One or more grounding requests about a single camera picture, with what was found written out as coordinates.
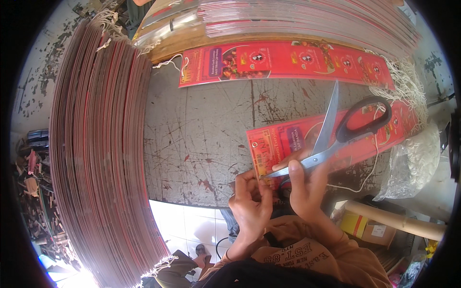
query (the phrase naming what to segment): scissor blade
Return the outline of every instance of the scissor blade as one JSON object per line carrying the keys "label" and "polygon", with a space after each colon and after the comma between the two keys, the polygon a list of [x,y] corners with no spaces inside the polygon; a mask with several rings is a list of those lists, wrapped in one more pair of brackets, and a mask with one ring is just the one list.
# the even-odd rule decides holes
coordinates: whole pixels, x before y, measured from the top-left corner
{"label": "scissor blade", "polygon": [[[331,157],[331,155],[335,151],[337,151],[339,148],[341,148],[342,145],[343,145],[342,143],[335,142],[330,148],[318,154],[314,154],[302,160],[300,163],[304,169],[309,169],[314,166],[317,166],[318,164],[325,162],[329,157]],[[264,178],[278,177],[278,176],[284,176],[284,175],[288,175],[288,167],[285,167],[279,171],[275,171],[271,174],[268,174],[264,176]]]}
{"label": "scissor blade", "polygon": [[328,110],[326,111],[325,120],[323,121],[322,129],[320,130],[319,137],[315,142],[311,155],[318,154],[328,148],[328,142],[330,142],[333,126],[335,125],[336,112],[338,109],[338,86],[338,80],[336,80],[335,87],[333,88],[333,94],[331,95],[330,104],[328,105]]}

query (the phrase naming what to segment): cardboard tube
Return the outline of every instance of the cardboard tube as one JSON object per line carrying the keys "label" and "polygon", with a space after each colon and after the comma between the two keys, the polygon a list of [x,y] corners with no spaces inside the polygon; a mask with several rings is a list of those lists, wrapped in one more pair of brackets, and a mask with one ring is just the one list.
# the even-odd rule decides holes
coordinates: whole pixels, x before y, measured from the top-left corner
{"label": "cardboard tube", "polygon": [[436,241],[442,240],[447,228],[446,225],[408,218],[352,200],[346,202],[345,208],[384,225]]}

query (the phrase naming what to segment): black scissor handle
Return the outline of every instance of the black scissor handle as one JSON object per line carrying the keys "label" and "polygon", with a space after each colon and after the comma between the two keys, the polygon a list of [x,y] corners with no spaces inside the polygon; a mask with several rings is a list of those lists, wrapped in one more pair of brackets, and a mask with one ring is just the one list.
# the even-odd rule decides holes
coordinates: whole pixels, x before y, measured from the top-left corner
{"label": "black scissor handle", "polygon": [[[374,103],[382,103],[386,108],[386,112],[384,112],[384,114],[381,115],[379,118],[371,121],[370,123],[360,128],[354,130],[347,128],[347,123],[355,112],[357,112],[359,109],[362,109],[362,107],[364,106]],[[336,129],[336,139],[340,143],[346,143],[353,139],[358,139],[360,136],[368,134],[370,132],[376,134],[378,132],[378,129],[380,129],[390,121],[391,117],[392,108],[390,107],[389,103],[385,98],[381,96],[367,97],[357,102],[354,106],[352,106],[352,108],[349,109],[349,111],[347,111],[346,115],[344,115],[343,119],[338,125],[338,128]]]}

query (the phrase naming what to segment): panda logo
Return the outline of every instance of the panda logo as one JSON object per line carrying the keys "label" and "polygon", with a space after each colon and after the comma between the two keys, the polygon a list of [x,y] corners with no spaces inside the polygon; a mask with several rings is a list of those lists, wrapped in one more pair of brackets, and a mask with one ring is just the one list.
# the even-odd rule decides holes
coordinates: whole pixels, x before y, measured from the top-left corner
{"label": "panda logo", "polygon": [[252,59],[255,60],[255,61],[261,61],[263,58],[262,58],[261,54],[258,54],[256,56],[253,56]]}

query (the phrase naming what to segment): cardboard box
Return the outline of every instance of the cardboard box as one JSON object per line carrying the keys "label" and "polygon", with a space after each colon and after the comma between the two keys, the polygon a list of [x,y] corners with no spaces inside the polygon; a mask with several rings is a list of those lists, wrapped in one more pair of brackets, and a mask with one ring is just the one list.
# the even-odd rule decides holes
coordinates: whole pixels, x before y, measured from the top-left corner
{"label": "cardboard box", "polygon": [[363,241],[380,244],[387,248],[389,248],[396,234],[395,228],[382,225],[350,211],[345,212],[340,228]]}

